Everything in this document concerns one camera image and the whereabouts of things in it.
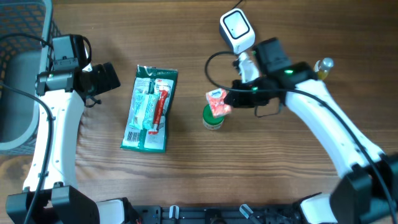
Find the green white can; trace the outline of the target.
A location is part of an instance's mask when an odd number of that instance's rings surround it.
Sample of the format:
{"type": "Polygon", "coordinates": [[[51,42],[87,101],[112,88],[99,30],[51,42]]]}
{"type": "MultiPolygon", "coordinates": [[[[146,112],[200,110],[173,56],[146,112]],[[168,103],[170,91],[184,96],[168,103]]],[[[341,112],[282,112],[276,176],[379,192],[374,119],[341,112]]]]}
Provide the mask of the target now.
{"type": "Polygon", "coordinates": [[[224,122],[224,116],[219,118],[214,118],[213,113],[211,112],[210,105],[206,105],[203,109],[202,113],[203,125],[205,128],[210,130],[220,129],[224,122]]]}

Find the green 3M gloves package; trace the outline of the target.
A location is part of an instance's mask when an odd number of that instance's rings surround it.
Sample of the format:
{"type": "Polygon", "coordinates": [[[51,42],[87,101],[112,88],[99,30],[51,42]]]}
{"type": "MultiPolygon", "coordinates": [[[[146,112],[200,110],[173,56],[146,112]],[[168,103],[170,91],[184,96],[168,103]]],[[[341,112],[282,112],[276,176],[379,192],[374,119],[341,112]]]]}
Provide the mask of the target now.
{"type": "Polygon", "coordinates": [[[177,85],[174,69],[137,66],[121,149],[164,153],[167,120],[177,85]]]}

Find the yellow oil bottle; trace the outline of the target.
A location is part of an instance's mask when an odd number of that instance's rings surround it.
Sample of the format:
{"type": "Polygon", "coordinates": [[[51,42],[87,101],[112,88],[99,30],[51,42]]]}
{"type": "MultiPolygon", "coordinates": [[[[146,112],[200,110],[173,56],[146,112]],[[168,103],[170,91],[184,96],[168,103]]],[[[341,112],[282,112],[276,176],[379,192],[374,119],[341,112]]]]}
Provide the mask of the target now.
{"type": "Polygon", "coordinates": [[[314,72],[318,75],[320,80],[324,80],[330,70],[334,67],[334,61],[332,58],[326,57],[323,60],[319,60],[316,62],[314,66],[314,72]]]}

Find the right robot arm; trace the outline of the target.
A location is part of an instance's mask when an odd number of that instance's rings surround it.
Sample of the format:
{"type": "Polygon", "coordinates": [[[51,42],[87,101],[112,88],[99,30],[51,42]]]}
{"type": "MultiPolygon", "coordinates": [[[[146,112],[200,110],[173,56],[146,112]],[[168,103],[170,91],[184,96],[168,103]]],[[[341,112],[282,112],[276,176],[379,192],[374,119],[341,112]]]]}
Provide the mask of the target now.
{"type": "Polygon", "coordinates": [[[335,189],[299,204],[307,223],[397,221],[397,156],[386,155],[355,126],[308,63],[291,62],[273,38],[256,45],[253,56],[240,53],[234,66],[240,79],[227,104],[252,108],[277,98],[308,126],[335,166],[335,189]]]}

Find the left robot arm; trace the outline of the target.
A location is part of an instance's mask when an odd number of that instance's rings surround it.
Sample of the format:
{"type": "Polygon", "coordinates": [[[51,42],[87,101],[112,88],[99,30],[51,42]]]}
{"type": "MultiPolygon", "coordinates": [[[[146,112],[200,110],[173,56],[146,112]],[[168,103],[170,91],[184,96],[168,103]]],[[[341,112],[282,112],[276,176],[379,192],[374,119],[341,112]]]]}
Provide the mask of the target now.
{"type": "Polygon", "coordinates": [[[139,214],[127,198],[101,202],[77,189],[76,144],[86,101],[120,86],[111,63],[91,66],[89,40],[77,34],[45,42],[52,67],[37,75],[39,127],[32,165],[22,192],[9,195],[6,212],[14,223],[135,223],[139,214]]]}

